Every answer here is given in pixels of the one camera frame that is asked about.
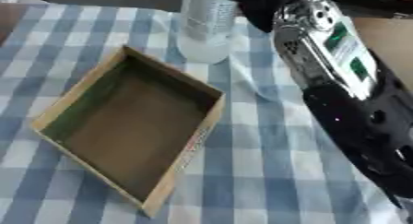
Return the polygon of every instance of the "open wooden box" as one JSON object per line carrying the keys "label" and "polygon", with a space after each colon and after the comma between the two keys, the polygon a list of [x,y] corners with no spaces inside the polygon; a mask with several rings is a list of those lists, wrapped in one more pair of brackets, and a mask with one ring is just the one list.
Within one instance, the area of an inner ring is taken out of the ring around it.
{"label": "open wooden box", "polygon": [[124,46],[32,127],[153,217],[220,117],[223,98]]}

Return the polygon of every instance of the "box rim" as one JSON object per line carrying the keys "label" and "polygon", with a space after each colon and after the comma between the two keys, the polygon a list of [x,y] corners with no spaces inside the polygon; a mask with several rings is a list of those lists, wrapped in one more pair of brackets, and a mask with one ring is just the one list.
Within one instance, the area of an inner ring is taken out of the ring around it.
{"label": "box rim", "polygon": [[[170,173],[171,169],[173,169],[178,162],[179,158],[182,156],[183,152],[185,151],[185,147],[180,151],[180,153],[176,156],[174,161],[171,163],[169,168],[162,173],[158,183],[153,187],[149,195],[145,200],[139,200],[133,195],[131,195],[128,191],[126,191],[123,187],[118,185],[115,181],[111,180],[110,178],[106,177],[103,173],[95,169],[93,166],[89,165],[85,160],[81,159],[78,157],[76,154],[71,152],[69,149],[61,146],[58,144],[58,142],[52,140],[50,137],[47,135],[43,134],[41,130],[43,130],[47,125],[49,125],[51,122],[53,122],[65,109],[68,108],[68,106],[72,105],[79,97],[81,97],[84,92],[92,86],[97,80],[99,80],[105,73],[113,69],[117,63],[122,61],[126,56],[131,55],[133,57],[139,57],[139,58],[145,58],[148,59],[151,62],[155,62],[159,65],[162,65],[162,67],[167,67],[171,71],[183,75],[195,82],[198,82],[202,84],[202,87],[204,89],[200,89],[199,87],[198,90],[204,91],[207,94],[213,96],[216,98],[214,100],[213,106],[207,111],[204,119],[199,123],[199,125],[196,127],[194,130],[194,133],[190,136],[188,141],[184,144],[184,146],[187,145],[189,140],[195,135],[196,132],[199,131],[203,126],[205,126],[205,122],[207,118],[213,113],[213,111],[218,107],[218,104],[221,100],[224,100],[225,98],[225,93],[218,88],[215,88],[211,85],[208,85],[206,82],[203,82],[196,77],[193,77],[184,71],[181,71],[177,69],[176,67],[163,63],[159,61],[157,58],[147,55],[145,53],[141,53],[140,51],[137,51],[127,45],[123,45],[120,48],[118,48],[116,51],[114,51],[112,54],[106,56],[103,58],[103,60],[99,61],[96,66],[91,68],[71,89],[69,89],[66,93],[64,93],[62,96],[59,97],[58,100],[56,100],[55,103],[52,105],[48,106],[40,115],[36,116],[31,124],[30,127],[44,140],[48,141],[51,143],[54,147],[57,147],[60,151],[62,151],[66,156],[68,156],[70,159],[73,159],[75,162],[77,162],[80,166],[82,166],[86,171],[92,172],[94,175],[96,175],[99,179],[101,179],[104,183],[110,185],[111,188],[115,189],[121,196],[125,197],[127,200],[131,201],[134,205],[139,207],[141,210],[143,210],[149,217],[153,217],[152,214],[148,212],[146,209],[146,205],[148,202],[150,202],[151,197],[156,192],[156,189],[158,186],[161,184],[161,181],[164,179],[165,175]],[[162,199],[162,204],[164,202],[164,199],[170,195],[171,192],[168,192],[165,197]]]}

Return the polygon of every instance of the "gloved hand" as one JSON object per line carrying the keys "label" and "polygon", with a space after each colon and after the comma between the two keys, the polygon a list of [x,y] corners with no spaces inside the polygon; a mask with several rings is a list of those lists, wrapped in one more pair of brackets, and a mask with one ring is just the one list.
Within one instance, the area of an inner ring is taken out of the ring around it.
{"label": "gloved hand", "polygon": [[274,14],[293,0],[234,0],[239,2],[240,10],[258,29],[270,32],[273,28]]}

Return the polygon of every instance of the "blue and white checkered tablecloth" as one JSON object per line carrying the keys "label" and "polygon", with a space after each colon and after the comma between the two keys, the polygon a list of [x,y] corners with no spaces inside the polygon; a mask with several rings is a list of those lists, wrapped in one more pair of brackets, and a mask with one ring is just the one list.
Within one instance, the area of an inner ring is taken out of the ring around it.
{"label": "blue and white checkered tablecloth", "polygon": [[[187,63],[177,15],[33,6],[0,48],[0,222],[402,223],[314,121],[267,35],[238,18],[228,60]],[[215,131],[149,220],[31,132],[29,122],[128,43],[227,94]]]}

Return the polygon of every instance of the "plastic bottle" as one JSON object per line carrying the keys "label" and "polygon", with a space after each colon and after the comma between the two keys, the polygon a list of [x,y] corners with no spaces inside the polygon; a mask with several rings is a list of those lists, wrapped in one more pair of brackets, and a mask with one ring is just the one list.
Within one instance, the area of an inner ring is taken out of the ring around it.
{"label": "plastic bottle", "polygon": [[237,4],[183,0],[178,48],[189,61],[214,64],[228,57]]}

